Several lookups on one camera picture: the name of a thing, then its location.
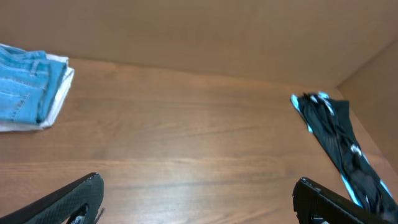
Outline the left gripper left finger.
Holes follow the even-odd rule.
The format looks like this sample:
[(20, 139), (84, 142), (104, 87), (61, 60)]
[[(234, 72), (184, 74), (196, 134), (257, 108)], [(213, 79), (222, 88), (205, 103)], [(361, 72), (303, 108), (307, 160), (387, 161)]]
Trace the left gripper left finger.
[(49, 195), (1, 217), (4, 224), (95, 224), (102, 211), (104, 180), (96, 173), (82, 178), (52, 192)]

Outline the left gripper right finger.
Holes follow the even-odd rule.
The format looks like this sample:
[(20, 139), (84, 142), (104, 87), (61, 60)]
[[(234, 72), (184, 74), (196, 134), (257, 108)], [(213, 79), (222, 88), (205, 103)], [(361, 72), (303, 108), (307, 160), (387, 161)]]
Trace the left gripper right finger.
[(388, 224), (391, 221), (369, 213), (353, 202), (306, 177), (295, 184), (294, 212), (300, 224)]

